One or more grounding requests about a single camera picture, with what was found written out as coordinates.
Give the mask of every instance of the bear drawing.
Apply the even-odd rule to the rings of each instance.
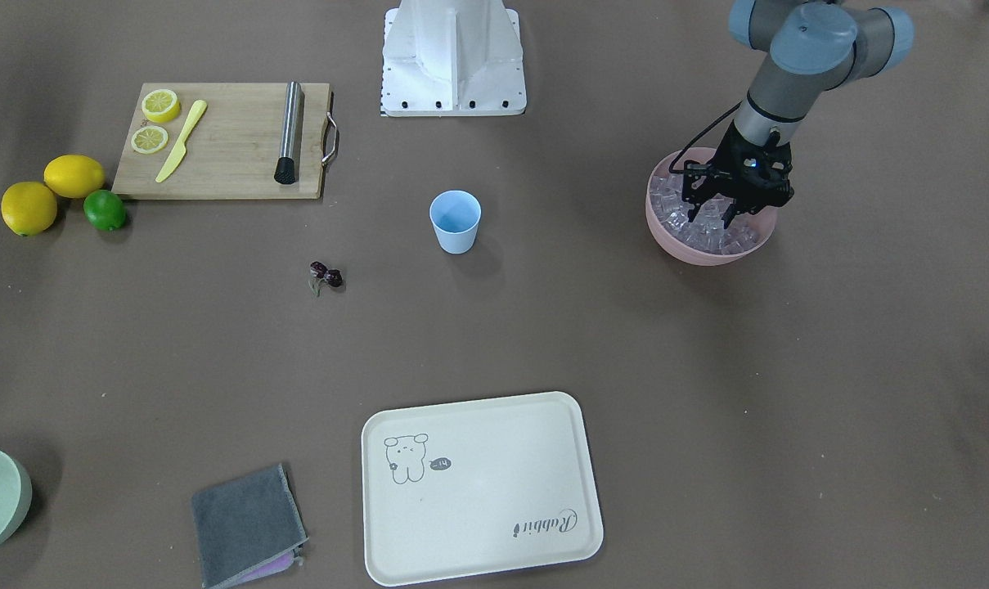
[[[425,474],[425,443],[428,434],[385,439],[385,458],[393,471],[393,481],[418,482]]]

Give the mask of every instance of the lemon slice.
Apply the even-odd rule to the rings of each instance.
[[[164,149],[168,141],[168,132],[154,124],[142,127],[131,135],[131,149],[138,153],[150,154]]]
[[[168,123],[181,112],[181,103],[173,90],[161,88],[153,90],[142,98],[142,112],[153,123]]]

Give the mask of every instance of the yellow lemon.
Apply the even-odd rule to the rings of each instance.
[[[138,153],[156,153],[164,149],[166,142],[168,142],[168,132],[154,124],[148,124],[131,135],[131,149]]]
[[[41,182],[18,182],[0,200],[3,222],[20,236],[38,234],[54,223],[57,198]]]
[[[173,90],[161,88],[153,90],[142,98],[142,112],[153,123],[169,123],[181,112],[181,103]]]
[[[105,183],[105,169],[86,155],[63,155],[47,164],[43,182],[65,198],[84,198]]]

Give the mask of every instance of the black cable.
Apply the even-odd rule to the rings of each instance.
[[[695,137],[693,139],[691,139],[691,141],[689,142],[689,144],[687,144],[687,146],[685,146],[685,148],[682,149],[681,152],[677,154],[677,157],[672,161],[672,164],[669,164],[669,173],[670,174],[682,174],[682,173],[684,173],[684,171],[682,171],[682,170],[675,169],[677,167],[678,161],[680,161],[680,158],[682,156],[684,156],[684,154],[687,153],[687,151],[690,148],[692,148],[692,146],[694,146],[694,144],[696,144],[696,142],[701,137],[704,137],[704,135],[706,135],[706,133],[708,133],[708,131],[712,131],[713,129],[715,129],[716,124],[722,123],[723,120],[726,119],[727,116],[732,115],[732,113],[734,111],[737,111],[738,108],[740,108],[740,107],[741,107],[741,103],[738,103],[736,105],[733,105],[730,108],[730,110],[728,110],[727,112],[723,113],[723,115],[719,115],[719,119],[713,120],[713,122],[711,124],[709,124],[706,128],[704,128],[703,131],[701,131],[699,134],[695,135]]]

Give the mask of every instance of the white tray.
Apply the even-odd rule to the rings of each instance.
[[[361,443],[363,551],[380,585],[584,560],[603,544],[566,393],[382,411]]]

